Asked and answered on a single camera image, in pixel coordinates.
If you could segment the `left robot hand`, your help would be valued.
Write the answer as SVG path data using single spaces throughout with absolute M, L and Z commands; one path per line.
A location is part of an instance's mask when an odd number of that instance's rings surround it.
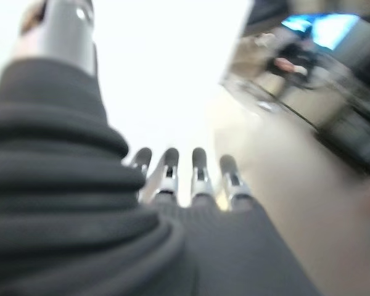
M 38 1 L 0 77 L 0 295 L 318 295 L 248 193 L 220 210 L 146 178 L 102 103 L 91 1 Z

